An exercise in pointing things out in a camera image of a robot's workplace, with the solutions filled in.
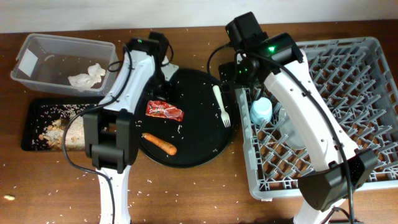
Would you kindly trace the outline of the red snack wrapper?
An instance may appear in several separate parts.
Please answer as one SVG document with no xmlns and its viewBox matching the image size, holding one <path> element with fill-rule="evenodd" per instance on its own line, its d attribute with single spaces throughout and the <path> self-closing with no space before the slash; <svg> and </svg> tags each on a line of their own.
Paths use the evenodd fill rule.
<svg viewBox="0 0 398 224">
<path fill-rule="evenodd" d="M 164 101 L 150 100 L 147 103 L 146 116 L 183 121 L 184 112 L 176 106 Z"/>
</svg>

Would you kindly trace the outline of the light blue plastic cup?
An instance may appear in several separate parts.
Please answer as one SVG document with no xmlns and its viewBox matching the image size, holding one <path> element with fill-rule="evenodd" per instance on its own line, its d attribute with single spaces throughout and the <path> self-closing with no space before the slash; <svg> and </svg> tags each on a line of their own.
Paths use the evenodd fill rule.
<svg viewBox="0 0 398 224">
<path fill-rule="evenodd" d="M 254 101 L 249 111 L 249 117 L 252 123 L 261 125 L 263 121 L 266 123 L 272 118 L 272 103 L 266 97 L 261 97 Z"/>
</svg>

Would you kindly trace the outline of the orange carrot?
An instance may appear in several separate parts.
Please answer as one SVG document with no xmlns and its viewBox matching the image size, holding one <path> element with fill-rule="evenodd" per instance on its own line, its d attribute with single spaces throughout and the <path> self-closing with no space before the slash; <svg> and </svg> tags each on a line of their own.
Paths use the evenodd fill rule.
<svg viewBox="0 0 398 224">
<path fill-rule="evenodd" d="M 157 147 L 161 148 L 161 150 L 166 152 L 168 155 L 174 156 L 177 153 L 177 148 L 173 144 L 164 141 L 162 139 L 159 139 L 158 137 L 152 134 L 142 133 L 142 137 L 148 140 L 149 142 L 155 144 Z"/>
</svg>

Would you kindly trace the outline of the grey plastic plate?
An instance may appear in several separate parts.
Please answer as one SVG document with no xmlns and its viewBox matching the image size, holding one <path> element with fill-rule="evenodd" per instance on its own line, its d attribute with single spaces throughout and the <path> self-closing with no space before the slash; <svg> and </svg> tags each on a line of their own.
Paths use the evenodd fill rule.
<svg viewBox="0 0 398 224">
<path fill-rule="evenodd" d="M 279 121 L 282 121 L 282 124 L 279 126 L 280 134 L 283 137 L 287 135 L 287 139 L 285 140 L 286 145 L 293 150 L 305 149 L 303 138 L 283 107 L 279 109 Z"/>
</svg>

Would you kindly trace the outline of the white tissue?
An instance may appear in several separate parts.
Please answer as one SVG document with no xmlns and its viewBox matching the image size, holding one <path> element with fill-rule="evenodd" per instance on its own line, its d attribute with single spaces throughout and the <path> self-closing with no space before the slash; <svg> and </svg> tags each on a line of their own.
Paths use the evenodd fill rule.
<svg viewBox="0 0 398 224">
<path fill-rule="evenodd" d="M 88 73 L 81 73 L 75 76 L 69 76 L 68 81 L 71 86 L 78 88 L 91 88 L 100 83 L 102 77 L 106 75 L 106 70 L 101 68 L 100 64 L 88 67 Z"/>
</svg>

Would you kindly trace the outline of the rice and nut leftovers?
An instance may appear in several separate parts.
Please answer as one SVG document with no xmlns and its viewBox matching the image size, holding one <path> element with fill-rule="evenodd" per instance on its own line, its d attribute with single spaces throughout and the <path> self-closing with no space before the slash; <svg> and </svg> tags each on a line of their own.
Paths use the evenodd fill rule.
<svg viewBox="0 0 398 224">
<path fill-rule="evenodd" d="M 62 142 L 65 141 L 67 151 L 81 151 L 85 148 L 85 135 L 83 129 L 83 118 L 79 117 L 70 125 L 66 140 L 63 135 L 68 121 L 58 119 L 45 128 L 42 134 L 39 134 L 39 140 L 44 142 L 44 146 L 50 150 L 62 150 Z"/>
</svg>

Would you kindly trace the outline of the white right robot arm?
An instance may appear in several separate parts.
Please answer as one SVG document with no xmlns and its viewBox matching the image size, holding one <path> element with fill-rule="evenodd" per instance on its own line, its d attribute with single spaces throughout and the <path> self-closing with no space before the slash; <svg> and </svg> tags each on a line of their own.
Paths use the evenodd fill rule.
<svg viewBox="0 0 398 224">
<path fill-rule="evenodd" d="M 223 88 L 258 81 L 286 110 L 309 153 L 314 171 L 298 178 L 304 201 L 293 223 L 327 223 L 344 200 L 354 223 L 353 193 L 377 165 L 375 153 L 360 150 L 338 124 L 315 87 L 305 52 L 288 33 L 269 37 L 252 12 L 235 17 L 225 30 L 243 58 L 234 61 Z"/>
</svg>

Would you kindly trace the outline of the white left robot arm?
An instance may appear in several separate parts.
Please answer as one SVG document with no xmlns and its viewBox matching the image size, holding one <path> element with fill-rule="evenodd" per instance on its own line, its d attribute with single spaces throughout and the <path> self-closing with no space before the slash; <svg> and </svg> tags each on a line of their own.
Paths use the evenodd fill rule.
<svg viewBox="0 0 398 224">
<path fill-rule="evenodd" d="M 146 39 L 131 39 L 110 91 L 83 115 L 85 153 L 99 180 L 101 223 L 131 222 L 128 175 L 140 140 L 135 113 L 146 100 L 169 100 L 169 80 L 178 70 L 165 61 L 170 49 L 169 40 L 158 32 L 151 32 Z"/>
</svg>

